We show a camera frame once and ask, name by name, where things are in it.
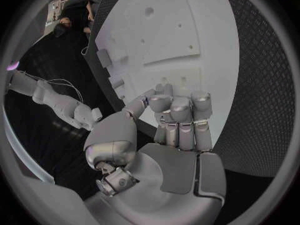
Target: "white curved panel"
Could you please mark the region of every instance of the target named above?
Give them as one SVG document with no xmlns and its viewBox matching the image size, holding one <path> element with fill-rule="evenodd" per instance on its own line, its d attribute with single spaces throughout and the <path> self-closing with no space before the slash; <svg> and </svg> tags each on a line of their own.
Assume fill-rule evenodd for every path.
<svg viewBox="0 0 300 225">
<path fill-rule="evenodd" d="M 239 71 L 238 32 L 228 0 L 119 0 L 96 45 L 111 58 L 110 81 L 124 81 L 115 92 L 125 104 L 158 83 L 171 83 L 176 96 L 209 92 L 216 143 Z M 157 127 L 150 109 L 141 119 Z"/>
</svg>

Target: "black mesh surface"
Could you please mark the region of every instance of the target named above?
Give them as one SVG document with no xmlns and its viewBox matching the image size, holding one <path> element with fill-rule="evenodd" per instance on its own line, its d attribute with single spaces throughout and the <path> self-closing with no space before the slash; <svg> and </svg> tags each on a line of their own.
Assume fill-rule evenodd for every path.
<svg viewBox="0 0 300 225">
<path fill-rule="evenodd" d="M 214 151 L 226 169 L 273 177 L 293 130 L 292 74 L 276 33 L 249 0 L 229 0 L 239 38 L 235 97 Z"/>
</svg>

